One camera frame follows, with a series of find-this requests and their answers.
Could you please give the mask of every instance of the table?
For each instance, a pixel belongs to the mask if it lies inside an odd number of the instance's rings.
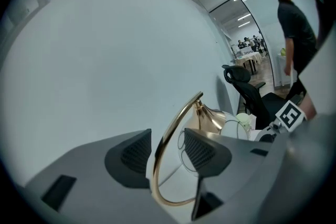
[[[251,52],[250,54],[243,55],[243,56],[235,59],[235,62],[236,62],[236,65],[244,66],[246,68],[245,62],[249,61],[252,75],[254,75],[254,74],[257,73],[256,66],[255,66],[254,62],[256,62],[257,64],[260,65],[261,60],[262,60],[262,57],[261,57],[260,53],[257,51],[257,52]]]

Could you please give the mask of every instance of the white tablecloth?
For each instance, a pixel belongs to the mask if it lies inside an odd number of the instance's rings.
[[[260,65],[262,58],[259,52],[251,52],[250,54],[246,54],[235,59],[237,66],[243,66],[244,62],[248,60],[254,60],[257,64]]]

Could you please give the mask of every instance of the black slot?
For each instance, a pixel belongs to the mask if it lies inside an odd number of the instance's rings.
[[[77,179],[71,176],[61,175],[42,196],[44,201],[52,209],[58,211]]]
[[[263,156],[263,157],[265,157],[268,153],[268,151],[264,151],[264,150],[261,150],[259,148],[255,148],[254,150],[251,150],[250,152],[254,153],[254,154],[257,154],[257,155],[260,155],[260,156]]]

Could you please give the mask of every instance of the gray plastic panel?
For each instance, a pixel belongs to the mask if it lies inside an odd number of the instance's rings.
[[[76,147],[57,159],[26,186],[41,197],[63,174],[77,178],[59,212],[76,223],[175,223],[156,203],[149,189],[126,188],[107,172],[108,150],[143,131],[118,135]]]

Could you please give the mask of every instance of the chair headrest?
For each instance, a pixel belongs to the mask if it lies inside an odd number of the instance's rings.
[[[244,67],[222,65],[222,68],[225,69],[224,77],[229,83],[232,83],[232,80],[248,83],[251,79],[250,72]]]

